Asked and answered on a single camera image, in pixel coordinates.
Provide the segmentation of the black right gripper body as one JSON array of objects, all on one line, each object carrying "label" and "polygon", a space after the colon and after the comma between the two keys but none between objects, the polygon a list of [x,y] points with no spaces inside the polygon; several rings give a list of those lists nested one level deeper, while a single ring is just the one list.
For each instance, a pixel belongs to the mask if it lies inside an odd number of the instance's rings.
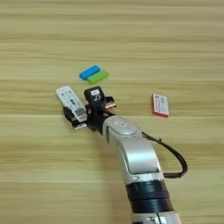
[{"label": "black right gripper body", "polygon": [[96,101],[94,103],[88,103],[86,105],[87,120],[73,124],[75,129],[88,127],[92,131],[97,131],[102,134],[102,126],[104,121],[113,116],[112,110],[116,107],[115,102],[103,103],[103,101]]}]

